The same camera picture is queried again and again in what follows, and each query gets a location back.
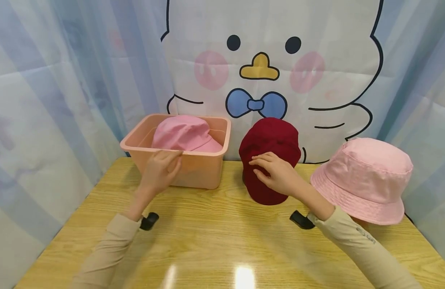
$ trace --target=black bracket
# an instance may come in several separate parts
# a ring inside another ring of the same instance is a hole
[[[153,225],[155,225],[155,223],[158,221],[158,219],[159,216],[157,213],[150,212],[147,218],[146,217],[142,218],[140,228],[143,229],[144,231],[150,231]]]
[[[294,211],[290,216],[290,221],[294,222],[297,226],[304,230],[311,230],[315,225],[307,217],[301,215],[300,212]]]

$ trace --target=dark red cap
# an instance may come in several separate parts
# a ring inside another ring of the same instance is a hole
[[[253,156],[267,152],[275,153],[291,164],[292,167],[295,167],[301,158],[296,128],[281,119],[260,119],[247,132],[239,149],[239,155],[243,163],[243,182],[249,191],[250,197],[256,203],[262,205],[277,205],[283,203],[288,197],[269,189],[253,172],[253,169],[258,169],[269,176],[265,169],[258,165],[249,165]]]

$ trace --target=blue bow tie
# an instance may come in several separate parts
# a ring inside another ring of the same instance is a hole
[[[244,89],[235,88],[226,98],[226,110],[233,118],[258,112],[263,118],[283,119],[287,113],[287,100],[277,92],[268,92],[260,100],[254,100]]]

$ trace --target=table surface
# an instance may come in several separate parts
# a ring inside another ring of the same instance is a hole
[[[309,179],[316,167],[296,170]],[[158,195],[146,213],[158,213],[159,221],[137,233],[111,288],[372,288],[319,229],[289,220],[294,210],[307,213],[301,203],[254,203],[241,171],[240,162],[225,161],[218,189],[171,187]],[[16,288],[67,288],[139,180],[132,160],[118,159]],[[369,231],[425,289],[445,288],[445,261],[406,217]]]

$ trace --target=pink bucket hat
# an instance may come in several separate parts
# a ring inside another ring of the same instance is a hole
[[[330,203],[357,219],[377,224],[401,222],[401,195],[412,174],[402,150],[371,138],[343,144],[311,176],[311,185]]]
[[[152,148],[216,153],[223,147],[208,132],[210,126],[196,116],[179,115],[162,121],[153,135]]]

